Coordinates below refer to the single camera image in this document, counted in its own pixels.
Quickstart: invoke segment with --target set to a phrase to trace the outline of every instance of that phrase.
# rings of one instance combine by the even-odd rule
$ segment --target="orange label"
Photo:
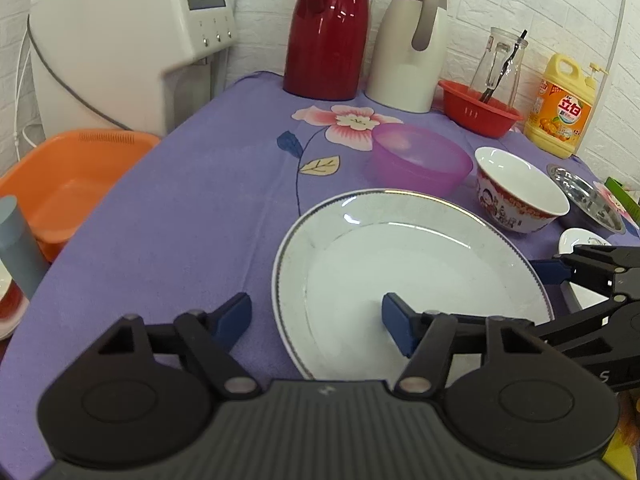
[[[575,146],[590,113],[587,103],[543,79],[528,120],[550,136]]]

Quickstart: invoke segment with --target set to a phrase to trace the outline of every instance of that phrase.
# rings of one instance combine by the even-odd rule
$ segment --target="tablecloth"
[[[51,267],[0,365],[0,463],[15,480],[32,478],[51,460],[36,424],[38,398],[123,314],[170,322],[244,290],[254,319],[233,356],[263,383],[299,377],[271,310],[273,259],[298,218],[298,200],[304,212],[336,194],[378,185],[364,151],[375,123],[426,126],[469,153],[495,146],[542,170],[559,162],[517,132],[492,140],[439,113],[400,112],[364,95],[343,104],[315,102],[281,86],[279,76],[256,73],[188,119],[116,184]],[[575,157],[561,164],[594,179]],[[449,199],[482,215],[475,174]],[[537,233],[507,235],[526,257],[546,258],[562,231],[556,221]],[[638,243],[631,235],[609,241]]]

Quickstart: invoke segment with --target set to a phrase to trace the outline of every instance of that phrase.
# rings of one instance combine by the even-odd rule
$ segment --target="purple bowl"
[[[372,161],[385,187],[445,197],[473,169],[455,142],[418,126],[387,123],[373,128]]]

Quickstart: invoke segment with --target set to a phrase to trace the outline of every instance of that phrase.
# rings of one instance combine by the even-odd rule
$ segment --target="patterned ceramic bowl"
[[[485,146],[476,150],[476,161],[478,200],[501,227],[532,233],[569,212],[562,190],[519,156]]]

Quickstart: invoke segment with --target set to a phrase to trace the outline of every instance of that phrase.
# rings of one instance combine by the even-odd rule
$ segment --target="metal bowl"
[[[620,213],[588,182],[556,164],[549,164],[546,172],[569,199],[569,212],[559,219],[562,225],[581,227],[603,238],[626,232]]]

